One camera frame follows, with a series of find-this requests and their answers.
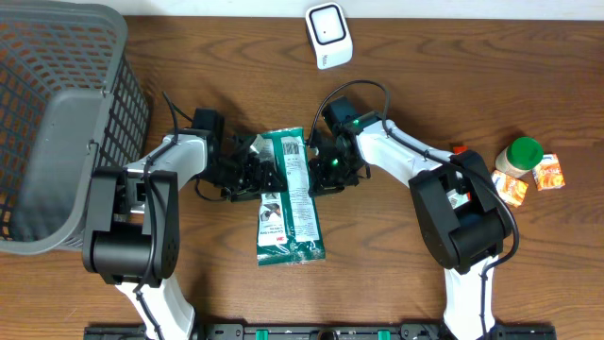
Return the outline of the white cube barcode scanner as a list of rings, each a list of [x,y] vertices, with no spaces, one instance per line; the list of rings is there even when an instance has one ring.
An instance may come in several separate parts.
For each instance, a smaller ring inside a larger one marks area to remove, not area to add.
[[[353,42],[342,7],[327,2],[305,13],[306,29],[319,70],[346,64],[352,60]]]

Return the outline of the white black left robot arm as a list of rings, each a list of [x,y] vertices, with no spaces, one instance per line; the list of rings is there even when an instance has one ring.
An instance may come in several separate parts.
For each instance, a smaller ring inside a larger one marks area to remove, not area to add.
[[[238,139],[221,152],[225,118],[198,109],[190,126],[175,127],[160,146],[126,166],[92,174],[83,238],[83,264],[134,305],[140,326],[90,326],[87,339],[203,339],[206,328],[176,279],[179,192],[191,180],[220,188],[226,200],[246,201],[287,190],[273,161],[260,159],[260,137]]]

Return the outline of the black mounting rail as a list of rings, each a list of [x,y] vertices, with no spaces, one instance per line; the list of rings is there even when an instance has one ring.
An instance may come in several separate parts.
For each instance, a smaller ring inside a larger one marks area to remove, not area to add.
[[[208,324],[195,327],[193,340],[439,340],[452,333],[441,324],[403,323],[399,326],[280,327]],[[494,340],[556,340],[552,326],[506,326],[497,324],[489,333]]]

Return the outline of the green lid cream jar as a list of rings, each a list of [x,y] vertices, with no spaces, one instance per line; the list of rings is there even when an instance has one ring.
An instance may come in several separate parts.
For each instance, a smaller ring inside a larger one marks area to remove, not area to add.
[[[544,156],[541,144],[531,137],[520,137],[495,158],[495,169],[516,179],[539,164]]]

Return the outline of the red snack stick packet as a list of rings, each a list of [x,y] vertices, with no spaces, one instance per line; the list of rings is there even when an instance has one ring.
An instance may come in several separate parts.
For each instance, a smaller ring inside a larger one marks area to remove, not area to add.
[[[456,155],[459,155],[459,154],[461,154],[461,153],[463,153],[463,152],[467,151],[467,150],[468,150],[468,147],[467,147],[467,146],[465,146],[465,145],[457,145],[457,146],[454,146],[454,147],[452,148],[452,150],[453,150],[453,152],[454,152]]]

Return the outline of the green white 3M package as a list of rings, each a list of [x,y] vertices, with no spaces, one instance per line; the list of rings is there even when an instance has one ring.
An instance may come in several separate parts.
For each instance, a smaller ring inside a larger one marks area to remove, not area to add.
[[[290,127],[265,132],[253,143],[252,150],[259,161],[271,163],[287,184],[283,192],[260,196],[258,265],[324,260],[326,251],[315,201],[309,195],[304,129]]]

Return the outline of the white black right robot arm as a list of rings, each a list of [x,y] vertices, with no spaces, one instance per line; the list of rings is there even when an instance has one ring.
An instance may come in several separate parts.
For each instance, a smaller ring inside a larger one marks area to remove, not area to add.
[[[430,147],[404,133],[385,114],[359,114],[344,96],[323,102],[316,117],[330,131],[314,128],[309,147],[310,196],[337,194],[360,182],[359,170],[377,166],[411,194],[422,239],[445,271],[444,323],[456,339],[490,339],[495,268],[511,256],[503,251],[518,228],[498,195],[483,158]]]

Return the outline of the grey plastic mesh basket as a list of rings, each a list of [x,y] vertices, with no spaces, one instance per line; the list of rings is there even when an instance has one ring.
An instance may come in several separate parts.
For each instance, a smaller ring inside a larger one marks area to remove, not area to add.
[[[1,249],[81,247],[93,171],[143,154],[150,109],[113,8],[1,5]]]

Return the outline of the orange small box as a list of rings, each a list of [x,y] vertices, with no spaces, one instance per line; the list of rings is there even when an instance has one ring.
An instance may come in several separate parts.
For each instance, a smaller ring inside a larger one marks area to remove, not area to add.
[[[542,160],[532,169],[532,175],[538,191],[560,189],[565,185],[556,154],[544,154]]]
[[[498,170],[494,170],[492,173],[492,181],[499,196],[507,204],[513,207],[519,207],[523,204],[529,187],[524,181]]]

